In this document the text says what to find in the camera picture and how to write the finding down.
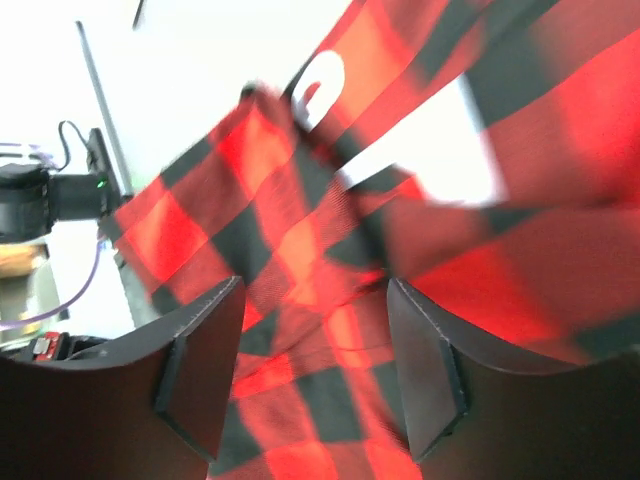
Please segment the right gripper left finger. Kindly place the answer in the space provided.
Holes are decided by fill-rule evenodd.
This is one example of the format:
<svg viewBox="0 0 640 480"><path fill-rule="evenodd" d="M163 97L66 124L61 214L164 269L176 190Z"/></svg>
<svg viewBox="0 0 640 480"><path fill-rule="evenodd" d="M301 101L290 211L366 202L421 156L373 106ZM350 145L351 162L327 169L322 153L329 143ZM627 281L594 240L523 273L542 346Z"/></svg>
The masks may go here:
<svg viewBox="0 0 640 480"><path fill-rule="evenodd" d="M66 360L1 362L5 479L203 479L220 445L245 307L232 277Z"/></svg>

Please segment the red black plaid shirt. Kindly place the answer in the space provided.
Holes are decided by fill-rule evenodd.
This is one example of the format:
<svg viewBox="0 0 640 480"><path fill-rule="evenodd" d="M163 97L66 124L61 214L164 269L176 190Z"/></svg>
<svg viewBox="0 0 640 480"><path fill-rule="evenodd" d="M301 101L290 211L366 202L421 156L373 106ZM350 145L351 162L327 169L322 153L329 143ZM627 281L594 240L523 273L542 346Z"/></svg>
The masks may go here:
<svg viewBox="0 0 640 480"><path fill-rule="evenodd" d="M355 1L104 225L162 313L240 276L212 479L416 479L386 285L584 364L639 342L639 5Z"/></svg>

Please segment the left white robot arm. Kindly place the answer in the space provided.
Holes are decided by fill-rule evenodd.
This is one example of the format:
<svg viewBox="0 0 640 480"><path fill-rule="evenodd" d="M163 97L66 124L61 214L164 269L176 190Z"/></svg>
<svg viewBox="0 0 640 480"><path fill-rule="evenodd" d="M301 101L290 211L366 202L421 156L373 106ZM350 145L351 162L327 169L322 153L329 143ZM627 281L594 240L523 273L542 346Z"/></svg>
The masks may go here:
<svg viewBox="0 0 640 480"><path fill-rule="evenodd" d="M85 174L65 174L34 153L28 162L16 159L1 166L1 242L20 244L49 234L59 221L98 220L131 196L116 180L100 130L86 142Z"/></svg>

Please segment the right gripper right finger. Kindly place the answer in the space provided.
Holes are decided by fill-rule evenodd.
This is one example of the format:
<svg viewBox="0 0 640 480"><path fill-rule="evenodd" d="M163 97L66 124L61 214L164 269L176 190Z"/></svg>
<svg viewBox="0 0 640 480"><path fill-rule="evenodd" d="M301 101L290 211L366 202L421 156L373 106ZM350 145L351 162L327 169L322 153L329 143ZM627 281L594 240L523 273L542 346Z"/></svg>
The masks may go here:
<svg viewBox="0 0 640 480"><path fill-rule="evenodd" d="M387 306L411 455L426 479L635 479L639 354L577 366L510 344L404 281Z"/></svg>

